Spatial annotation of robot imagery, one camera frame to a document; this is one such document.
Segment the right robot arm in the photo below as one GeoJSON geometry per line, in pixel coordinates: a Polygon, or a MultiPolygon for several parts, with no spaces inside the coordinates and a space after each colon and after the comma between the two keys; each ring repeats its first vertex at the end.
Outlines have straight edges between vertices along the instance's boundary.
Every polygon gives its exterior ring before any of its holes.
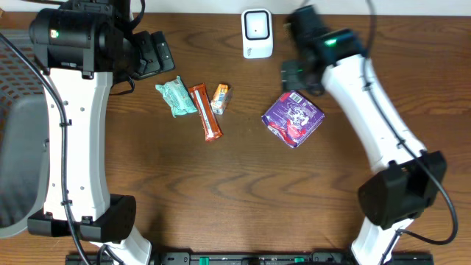
{"type": "Polygon", "coordinates": [[[410,131],[375,73],[372,42],[351,29],[330,29],[311,5],[286,26],[299,57],[283,64],[283,87],[330,94],[362,143],[372,178],[358,190],[364,221],[350,245],[349,264],[389,264],[399,238],[444,193],[447,163],[410,131]]]}

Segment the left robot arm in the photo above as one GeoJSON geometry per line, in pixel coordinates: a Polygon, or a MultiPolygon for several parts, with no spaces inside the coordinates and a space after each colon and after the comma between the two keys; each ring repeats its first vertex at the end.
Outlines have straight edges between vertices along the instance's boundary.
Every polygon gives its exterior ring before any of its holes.
{"type": "Polygon", "coordinates": [[[29,28],[49,116],[49,184],[27,220],[36,236],[90,242],[115,264],[149,264],[152,244],[135,226],[133,196],[111,194],[105,119],[111,89],[174,69],[162,32],[136,32],[129,1],[67,1],[29,28]]]}

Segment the small orange snack box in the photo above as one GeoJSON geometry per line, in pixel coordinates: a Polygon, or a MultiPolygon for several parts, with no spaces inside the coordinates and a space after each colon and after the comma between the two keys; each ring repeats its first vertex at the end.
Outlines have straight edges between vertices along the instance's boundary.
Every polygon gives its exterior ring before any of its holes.
{"type": "Polygon", "coordinates": [[[219,84],[210,102],[212,111],[217,115],[222,115],[227,108],[233,95],[233,90],[229,85],[219,84]]]}

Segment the orange snack bar wrapper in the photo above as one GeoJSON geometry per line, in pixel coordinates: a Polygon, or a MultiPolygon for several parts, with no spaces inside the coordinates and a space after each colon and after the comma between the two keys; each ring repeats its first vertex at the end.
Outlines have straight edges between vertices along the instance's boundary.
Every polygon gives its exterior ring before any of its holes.
{"type": "Polygon", "coordinates": [[[222,137],[223,133],[211,109],[205,83],[190,87],[188,92],[199,111],[202,125],[205,130],[205,140],[214,141],[217,138],[222,137]]]}

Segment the purple red noodle packet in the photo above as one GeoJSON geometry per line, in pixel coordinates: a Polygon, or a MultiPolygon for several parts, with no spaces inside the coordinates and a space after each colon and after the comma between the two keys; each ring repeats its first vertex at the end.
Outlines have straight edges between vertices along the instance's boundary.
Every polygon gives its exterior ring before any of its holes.
{"type": "Polygon", "coordinates": [[[262,122],[280,140],[297,148],[322,123],[325,114],[296,91],[283,93],[261,116],[262,122]]]}

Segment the mint green snack packet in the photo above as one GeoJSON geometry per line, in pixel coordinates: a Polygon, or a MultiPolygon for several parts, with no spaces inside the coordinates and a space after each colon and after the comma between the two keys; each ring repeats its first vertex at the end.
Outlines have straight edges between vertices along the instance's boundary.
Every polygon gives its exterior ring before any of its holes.
{"type": "Polygon", "coordinates": [[[174,118],[197,112],[181,76],[177,76],[163,85],[156,85],[155,89],[161,93],[164,101],[171,108],[174,118]]]}

